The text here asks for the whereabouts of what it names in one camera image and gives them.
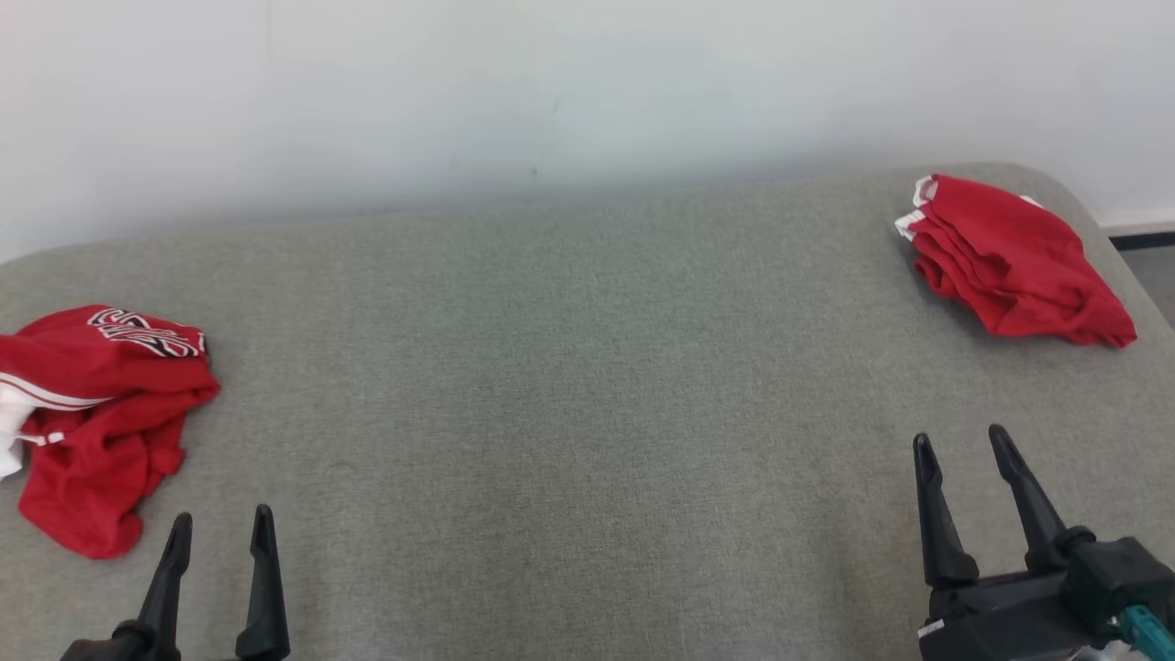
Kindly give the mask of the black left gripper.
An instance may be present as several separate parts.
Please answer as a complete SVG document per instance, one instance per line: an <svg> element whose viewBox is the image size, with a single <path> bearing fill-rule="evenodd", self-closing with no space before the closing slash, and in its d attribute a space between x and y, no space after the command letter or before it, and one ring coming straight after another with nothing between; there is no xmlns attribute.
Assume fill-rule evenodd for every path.
<svg viewBox="0 0 1175 661"><path fill-rule="evenodd" d="M180 660L182 654L176 642L179 596L182 576L190 562L192 537L193 518L189 513L180 513L173 519L172 532L137 618L119 623L108 639L73 641L60 661ZM275 520L267 505L258 505L253 515L249 552L251 593L246 627L236 639L235 656L239 660L286 660L291 653L291 640Z"/></svg>

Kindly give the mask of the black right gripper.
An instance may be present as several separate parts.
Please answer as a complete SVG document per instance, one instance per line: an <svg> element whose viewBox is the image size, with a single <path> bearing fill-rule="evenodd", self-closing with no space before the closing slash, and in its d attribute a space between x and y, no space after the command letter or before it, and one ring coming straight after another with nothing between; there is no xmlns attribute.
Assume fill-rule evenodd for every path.
<svg viewBox="0 0 1175 661"><path fill-rule="evenodd" d="M1058 537L1067 527L1050 498L1001 424L991 424L988 440L1023 527L1025 567L1065 569L1069 560ZM1113 638L1119 576L1074 567L982 580L956 534L926 432L913 439L913 457L924 582L931 589L928 618L918 632L924 660L1092 660L1104 650Z"/></svg>

